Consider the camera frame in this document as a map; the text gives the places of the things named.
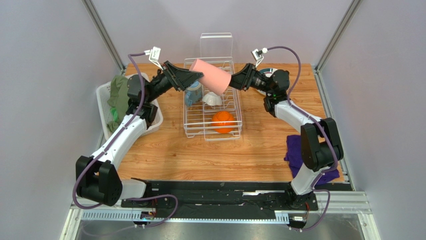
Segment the beige plate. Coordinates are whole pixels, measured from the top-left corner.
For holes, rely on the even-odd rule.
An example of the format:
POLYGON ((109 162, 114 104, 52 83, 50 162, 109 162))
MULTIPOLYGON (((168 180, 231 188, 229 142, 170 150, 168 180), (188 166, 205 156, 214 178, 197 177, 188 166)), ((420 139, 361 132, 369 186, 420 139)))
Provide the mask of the beige plate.
MULTIPOLYGON (((260 73, 262 73, 262 74, 264 74, 266 77, 270 77, 275 71, 277 71, 278 69, 277 68, 263 68, 263 69, 260 69, 259 70, 259 72, 260 73)), ((266 96, 266 92, 265 91, 262 91, 262 90, 257 90, 257 92, 259 93, 259 94, 261 94, 262 96, 266 96)))

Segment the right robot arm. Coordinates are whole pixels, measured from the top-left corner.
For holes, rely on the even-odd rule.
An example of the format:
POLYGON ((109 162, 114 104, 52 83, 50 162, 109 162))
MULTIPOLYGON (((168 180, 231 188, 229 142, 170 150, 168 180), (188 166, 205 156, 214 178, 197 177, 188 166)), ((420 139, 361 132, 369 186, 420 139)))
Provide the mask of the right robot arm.
POLYGON ((336 121, 331 117, 312 115, 290 99, 290 73, 287 70, 277 69, 266 76, 248 63, 232 74, 229 86, 237 90, 254 88, 264 92, 265 110, 299 132, 303 163, 289 183, 284 199, 291 209, 304 206, 313 195, 321 175, 335 170, 344 157, 336 121))

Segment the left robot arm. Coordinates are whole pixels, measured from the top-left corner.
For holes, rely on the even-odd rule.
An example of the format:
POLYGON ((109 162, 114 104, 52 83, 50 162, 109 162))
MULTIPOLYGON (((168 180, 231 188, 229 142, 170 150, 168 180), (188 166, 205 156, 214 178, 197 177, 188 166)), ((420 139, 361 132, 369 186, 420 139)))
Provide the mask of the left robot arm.
POLYGON ((160 65, 148 81, 140 72, 128 79, 128 109, 119 128, 91 156, 80 156, 75 164, 73 203, 81 209, 113 206, 119 200, 145 195, 147 182, 121 180, 118 168, 135 141, 152 126, 158 112, 154 101, 170 89, 184 91, 203 77, 199 71, 177 67, 169 61, 160 65))

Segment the pink cup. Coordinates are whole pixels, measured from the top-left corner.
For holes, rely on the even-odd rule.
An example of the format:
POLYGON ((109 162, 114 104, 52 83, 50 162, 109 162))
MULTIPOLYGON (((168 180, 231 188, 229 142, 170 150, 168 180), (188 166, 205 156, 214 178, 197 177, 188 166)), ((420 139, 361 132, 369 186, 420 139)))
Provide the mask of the pink cup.
POLYGON ((232 75, 199 58, 191 64, 190 71, 203 73, 199 82, 216 95, 222 95, 231 82, 232 75))

